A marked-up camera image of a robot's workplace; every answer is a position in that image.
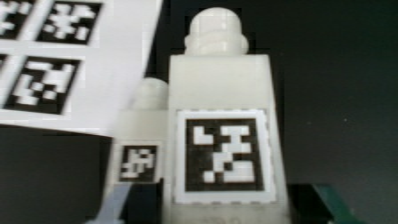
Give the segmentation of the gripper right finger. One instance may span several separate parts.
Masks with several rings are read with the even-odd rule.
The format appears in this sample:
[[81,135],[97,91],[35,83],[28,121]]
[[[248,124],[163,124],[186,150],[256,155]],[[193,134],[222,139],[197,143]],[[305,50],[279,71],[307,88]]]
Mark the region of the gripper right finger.
[[293,224],[368,224],[327,184],[289,184]]

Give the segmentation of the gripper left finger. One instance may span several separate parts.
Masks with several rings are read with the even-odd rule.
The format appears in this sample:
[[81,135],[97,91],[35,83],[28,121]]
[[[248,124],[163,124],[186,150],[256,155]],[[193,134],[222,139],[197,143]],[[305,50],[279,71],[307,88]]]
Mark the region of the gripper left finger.
[[160,188],[158,183],[115,184],[96,217],[83,224],[161,224]]

